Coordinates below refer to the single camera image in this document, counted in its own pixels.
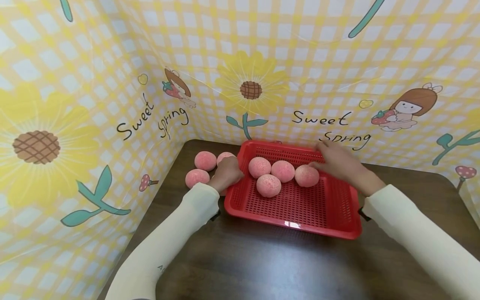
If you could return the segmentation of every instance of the pink bun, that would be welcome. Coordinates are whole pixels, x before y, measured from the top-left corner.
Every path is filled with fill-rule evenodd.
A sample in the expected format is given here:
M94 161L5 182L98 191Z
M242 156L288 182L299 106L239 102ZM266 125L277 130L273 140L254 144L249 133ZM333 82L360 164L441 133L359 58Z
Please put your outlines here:
M230 152L220 153L220 155L216 159L216 164L218 165L222 161L222 159L224 159L225 157L230 157L230 156L235 156L235 155L233 155L233 153L230 153Z
M289 182L295 176L295 168L291 163L279 160L272 165L272 175L280 179L281 183Z
M277 196L282 190L282 183L277 177L265 174L260 176L257 180L257 191L260 195L266 198Z
M295 170L295 181L299 186L309 188L318 183L320 175L315 168L303 165Z
M195 184L208 183L210 181L210 175L204 170L195 169L187 173L185 176L185 184L191 189Z
M195 166L204 171L211 171L216 167L216 156L208 151L199 152L195 156Z
M248 163L248 171L253 178L259 178L262 175L270 174L272 165L263 157L255 157Z

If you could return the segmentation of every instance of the sunflower illustration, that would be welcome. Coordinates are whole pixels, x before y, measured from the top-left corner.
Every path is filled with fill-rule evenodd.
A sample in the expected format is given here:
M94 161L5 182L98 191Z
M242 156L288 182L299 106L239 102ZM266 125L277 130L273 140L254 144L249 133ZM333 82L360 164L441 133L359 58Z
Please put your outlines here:
M225 55L225 66L219 66L215 80L221 88L220 97L239 114L245 111L261 114L276 112L289 91L285 71L275 71L276 60L264 59L260 52L248 57L244 51Z
M71 96L46 101L32 87L0 90L0 191L14 207L73 196L96 167L98 128Z

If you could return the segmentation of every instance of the checkered wall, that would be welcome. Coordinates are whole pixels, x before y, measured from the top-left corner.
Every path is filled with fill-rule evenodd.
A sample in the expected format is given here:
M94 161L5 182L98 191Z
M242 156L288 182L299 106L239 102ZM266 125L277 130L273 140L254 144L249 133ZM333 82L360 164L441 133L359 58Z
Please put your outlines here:
M194 138L330 138L363 162L447 177L480 226L477 1L0 7L2 300L96 299ZM407 91L436 86L424 115L373 124Z

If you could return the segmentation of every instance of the right hand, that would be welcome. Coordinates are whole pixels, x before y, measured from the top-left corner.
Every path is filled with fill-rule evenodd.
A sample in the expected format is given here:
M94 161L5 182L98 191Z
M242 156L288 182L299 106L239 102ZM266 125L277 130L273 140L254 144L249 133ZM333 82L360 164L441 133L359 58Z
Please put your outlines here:
M315 149L322 153L325 163L311 162L311 167L346 181L365 196L369 197L385 186L383 181L344 147L332 141L323 141Z

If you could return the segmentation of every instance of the arm sleeve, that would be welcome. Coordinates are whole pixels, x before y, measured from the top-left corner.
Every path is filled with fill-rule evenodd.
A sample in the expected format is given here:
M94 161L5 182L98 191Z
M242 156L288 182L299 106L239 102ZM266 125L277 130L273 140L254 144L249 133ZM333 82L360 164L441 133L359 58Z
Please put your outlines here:
M155 286L190 236L218 212L218 192L197 183L179 207L130 254L105 300L155 300Z
M480 262L392 185L366 198L363 212L403 245L453 299L480 299Z

